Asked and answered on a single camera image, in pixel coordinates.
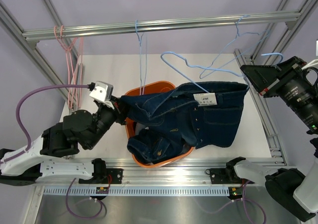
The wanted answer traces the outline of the dark blue denim garment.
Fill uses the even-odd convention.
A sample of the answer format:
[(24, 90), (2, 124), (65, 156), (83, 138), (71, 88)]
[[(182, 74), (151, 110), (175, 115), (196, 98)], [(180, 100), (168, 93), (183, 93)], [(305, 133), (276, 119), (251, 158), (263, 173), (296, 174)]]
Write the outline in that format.
[(157, 164), (186, 154), (191, 146), (183, 138), (174, 141), (153, 130), (142, 129), (128, 139), (128, 151), (141, 164)]

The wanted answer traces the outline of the light blue hanger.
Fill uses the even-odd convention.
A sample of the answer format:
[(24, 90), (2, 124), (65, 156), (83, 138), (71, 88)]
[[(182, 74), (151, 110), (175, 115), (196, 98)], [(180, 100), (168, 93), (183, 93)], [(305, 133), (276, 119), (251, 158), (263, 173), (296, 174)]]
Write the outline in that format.
[(146, 33), (140, 34), (139, 22), (135, 20), (135, 33), (137, 35), (139, 44), (139, 73), (140, 86), (139, 95), (143, 95), (146, 89), (146, 81), (148, 75), (148, 35)]
[(244, 76), (244, 75), (239, 75), (238, 73), (235, 73), (231, 70), (227, 70), (227, 69), (223, 69), (223, 67), (225, 65), (227, 65), (228, 63), (225, 63), (223, 64), (221, 67), (219, 68), (213, 68), (212, 65), (214, 63), (214, 61), (216, 59), (213, 60), (213, 62), (211, 63), (211, 65), (209, 67), (204, 67), (204, 66), (200, 66), (200, 65), (191, 65), (189, 64), (188, 60), (181, 56), (180, 54), (177, 54), (175, 52), (172, 52), (172, 51), (167, 51), (167, 52), (163, 52), (161, 55), (160, 55), (160, 58), (161, 60), (167, 64), (170, 68), (172, 68), (174, 71), (176, 71), (178, 74), (180, 74), (181, 76), (183, 76), (184, 78), (186, 78), (189, 82), (191, 82), (192, 84), (194, 84), (196, 87), (198, 87), (200, 90), (204, 91), (205, 93), (209, 93), (208, 90), (206, 90), (205, 88), (203, 88), (202, 86), (200, 86), (198, 83), (196, 83), (194, 80), (192, 80), (191, 78), (189, 78), (188, 76), (186, 76), (184, 73), (182, 73), (179, 69), (177, 69), (175, 66), (173, 66), (171, 63), (169, 63), (165, 58), (164, 58), (164, 55), (174, 55), (176, 57), (178, 57), (179, 59), (183, 60), (185, 65), (189, 68), (198, 68), (198, 69), (201, 69), (202, 72), (201, 74), (203, 74), (205, 71), (211, 71), (208, 75), (210, 75), (211, 73), (213, 72), (225, 72), (225, 73), (230, 73), (232, 75), (235, 75), (237, 77), (242, 77), (244, 79), (244, 81), (247, 81), (247, 78)]
[(230, 49), (234, 50), (238, 47), (240, 47), (240, 42), (243, 42), (243, 39), (254, 39), (251, 43), (251, 45), (247, 45), (246, 48), (243, 48), (241, 51), (243, 53), (250, 52), (254, 48), (256, 48), (257, 45), (260, 44), (265, 38), (267, 38), (270, 34), (270, 29), (265, 28), (264, 30), (256, 31), (256, 30), (247, 30), (247, 29), (241, 29), (242, 22), (250, 18), (251, 15), (243, 15), (235, 22), (235, 28), (236, 28), (236, 34), (232, 41), (230, 41), (222, 50), (221, 52), (216, 55), (216, 57), (212, 60), (211, 64), (207, 67), (205, 67), (202, 72), (199, 75), (200, 79), (204, 79), (213, 73), (216, 72), (224, 72), (224, 73), (230, 73), (234, 76), (240, 77), (241, 74), (238, 72), (234, 72), (233, 70), (230, 70), (227, 68), (228, 64), (235, 61), (238, 56), (234, 56), (234, 58), (231, 58), (227, 60), (226, 62), (221, 61), (221, 55), (225, 54), (226, 52), (230, 52)]

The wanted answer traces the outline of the pink hanger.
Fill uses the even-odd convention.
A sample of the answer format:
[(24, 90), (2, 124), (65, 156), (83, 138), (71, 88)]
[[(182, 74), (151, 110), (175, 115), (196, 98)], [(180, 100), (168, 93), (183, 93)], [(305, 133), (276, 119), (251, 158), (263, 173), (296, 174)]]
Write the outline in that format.
[[(76, 64), (74, 65), (74, 68), (76, 71), (76, 82), (74, 82), (74, 85), (82, 85), (83, 81), (83, 46), (84, 46), (84, 39), (79, 39), (79, 51), (76, 55)], [(76, 104), (74, 105), (74, 108), (80, 108), (80, 102), (81, 102), (81, 92), (82, 88), (76, 87), (77, 91), (74, 92), (74, 102), (76, 101)]]
[[(55, 25), (53, 28), (55, 39), (58, 41), (58, 43), (60, 44), (60, 46), (65, 52), (67, 72), (68, 72), (68, 75), (67, 75), (68, 85), (74, 85), (74, 82), (77, 83), (76, 76), (75, 76), (77, 70), (74, 68), (74, 65), (73, 65), (72, 49), (77, 41), (77, 38), (72, 39), (71, 42), (67, 44), (66, 41), (63, 39), (63, 30), (64, 30), (64, 26), (62, 25), (59, 29), (59, 35), (58, 35), (58, 27)], [(76, 91), (77, 89), (74, 87), (69, 88), (68, 101), (67, 101), (69, 109), (73, 109), (74, 105), (76, 104), (76, 101), (74, 102), (74, 92)]]

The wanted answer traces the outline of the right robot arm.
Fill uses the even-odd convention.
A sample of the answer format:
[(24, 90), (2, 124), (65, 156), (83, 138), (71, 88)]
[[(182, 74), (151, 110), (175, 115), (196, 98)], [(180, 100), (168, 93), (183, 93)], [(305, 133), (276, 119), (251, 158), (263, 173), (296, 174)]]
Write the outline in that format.
[(301, 131), (312, 136), (313, 163), (303, 174), (296, 168), (274, 169), (237, 157), (227, 162), (226, 178), (263, 186), (289, 213), (309, 221), (318, 213), (318, 82), (310, 81), (308, 74), (318, 72), (318, 61), (292, 57), (276, 65), (242, 65), (240, 69), (260, 96), (281, 98), (300, 119)]

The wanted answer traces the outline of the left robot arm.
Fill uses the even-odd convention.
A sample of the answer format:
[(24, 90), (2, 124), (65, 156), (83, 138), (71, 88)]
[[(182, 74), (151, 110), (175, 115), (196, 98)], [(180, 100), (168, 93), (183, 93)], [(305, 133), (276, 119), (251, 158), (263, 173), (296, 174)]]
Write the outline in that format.
[(109, 104), (97, 103), (97, 112), (78, 110), (46, 129), (31, 146), (19, 150), (1, 149), (0, 182), (27, 186), (44, 182), (120, 184), (123, 170), (107, 168), (101, 158), (66, 160), (80, 149), (92, 150), (114, 123), (125, 125), (129, 106), (116, 97)]

